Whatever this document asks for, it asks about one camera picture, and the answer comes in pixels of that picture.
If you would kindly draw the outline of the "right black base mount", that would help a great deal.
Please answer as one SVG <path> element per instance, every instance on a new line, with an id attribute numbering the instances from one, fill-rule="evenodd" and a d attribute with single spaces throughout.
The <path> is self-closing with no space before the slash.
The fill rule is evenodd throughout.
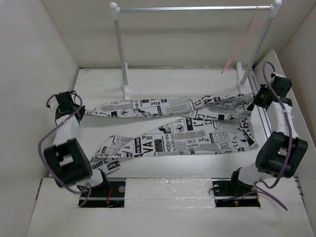
<path id="1" fill-rule="evenodd" d="M 260 207 L 257 193 L 252 185 L 239 180 L 241 168 L 230 178 L 212 178 L 209 194 L 213 195 L 215 207 Z"/>

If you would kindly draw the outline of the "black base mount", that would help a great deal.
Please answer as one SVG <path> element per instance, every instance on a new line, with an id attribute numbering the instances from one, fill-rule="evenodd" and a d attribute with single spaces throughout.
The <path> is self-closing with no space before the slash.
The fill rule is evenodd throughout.
<path id="1" fill-rule="evenodd" d="M 91 194 L 87 198 L 88 191 L 81 194 L 78 205 L 83 208 L 121 208 L 125 201 L 125 178 L 107 178 L 92 187 Z"/>
<path id="2" fill-rule="evenodd" d="M 257 193 L 252 185 L 239 180 L 241 168 L 230 178 L 212 178 L 209 194 L 213 195 L 215 207 L 260 207 Z"/>

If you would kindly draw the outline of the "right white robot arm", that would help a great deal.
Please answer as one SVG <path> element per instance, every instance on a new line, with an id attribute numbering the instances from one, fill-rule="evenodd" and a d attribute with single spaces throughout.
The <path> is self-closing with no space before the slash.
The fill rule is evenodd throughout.
<path id="1" fill-rule="evenodd" d="M 232 173 L 228 188 L 238 195 L 252 189 L 255 182 L 264 183 L 275 177 L 269 186 L 274 188 L 281 178 L 290 178 L 296 172 L 308 149 L 307 141 L 299 138 L 292 121 L 292 101 L 287 98 L 291 80 L 272 73 L 271 80 L 261 85 L 254 104 L 266 110 L 271 124 L 271 135 L 257 154 L 256 161 Z"/>

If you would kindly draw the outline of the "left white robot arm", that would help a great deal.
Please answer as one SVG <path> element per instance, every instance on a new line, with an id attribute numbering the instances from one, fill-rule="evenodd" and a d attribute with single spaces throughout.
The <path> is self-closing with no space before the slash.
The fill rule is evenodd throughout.
<path id="1" fill-rule="evenodd" d="M 81 145 L 76 139 L 77 129 L 85 113 L 82 99 L 75 91 L 60 92 L 52 95 L 46 106 L 55 111 L 56 128 L 49 132 L 40 142 L 55 133 L 52 145 L 43 151 L 38 145 L 56 184 L 60 188 L 70 189 L 76 182 L 92 176 L 92 167 Z"/>

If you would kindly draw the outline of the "white garment rack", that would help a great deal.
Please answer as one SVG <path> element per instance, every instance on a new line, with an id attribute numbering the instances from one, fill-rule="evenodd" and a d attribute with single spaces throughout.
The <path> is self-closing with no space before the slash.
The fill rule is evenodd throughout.
<path id="1" fill-rule="evenodd" d="M 119 7 L 117 3 L 110 3 L 111 15 L 114 23 L 114 29 L 117 39 L 118 46 L 118 54 L 120 59 L 121 73 L 122 73 L 122 90 L 123 90 L 123 98 L 125 100 L 130 99 L 131 93 L 131 83 L 128 78 L 128 64 L 124 57 L 123 52 L 123 44 L 121 39 L 121 31 L 119 27 L 119 15 L 121 13 L 148 13 L 148 12 L 212 12 L 212 11 L 253 11 L 256 13 L 257 11 L 268 11 L 269 16 L 263 27 L 263 30 L 259 36 L 258 42 L 252 52 L 252 55 L 249 59 L 246 70 L 242 69 L 242 63 L 236 63 L 236 72 L 237 72 L 237 84 L 236 88 L 239 92 L 242 91 L 243 88 L 246 87 L 246 80 L 250 71 L 252 70 L 252 66 L 254 64 L 255 58 L 257 57 L 261 46 L 264 42 L 264 39 L 270 29 L 271 23 L 275 16 L 278 13 L 279 8 L 282 5 L 282 1 L 275 0 L 270 5 L 253 5 L 253 6 L 188 6 L 188 7 Z"/>

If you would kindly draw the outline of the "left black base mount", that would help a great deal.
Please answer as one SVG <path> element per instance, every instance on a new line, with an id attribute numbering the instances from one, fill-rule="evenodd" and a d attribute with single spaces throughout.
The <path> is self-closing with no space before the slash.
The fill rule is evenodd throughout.
<path id="1" fill-rule="evenodd" d="M 107 178 L 92 187 L 91 194 L 87 198 L 88 191 L 81 194 L 78 205 L 83 208 L 121 208 L 125 201 L 125 178 Z"/>

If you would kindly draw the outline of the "newspaper print trousers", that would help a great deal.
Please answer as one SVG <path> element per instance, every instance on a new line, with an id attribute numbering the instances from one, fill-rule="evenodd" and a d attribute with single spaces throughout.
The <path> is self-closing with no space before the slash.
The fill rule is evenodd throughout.
<path id="1" fill-rule="evenodd" d="M 105 173 L 120 159 L 246 152 L 258 147 L 251 124 L 254 94 L 203 95 L 177 99 L 121 100 L 89 110 L 107 118 L 174 120 L 138 137 L 112 135 L 91 159 Z"/>

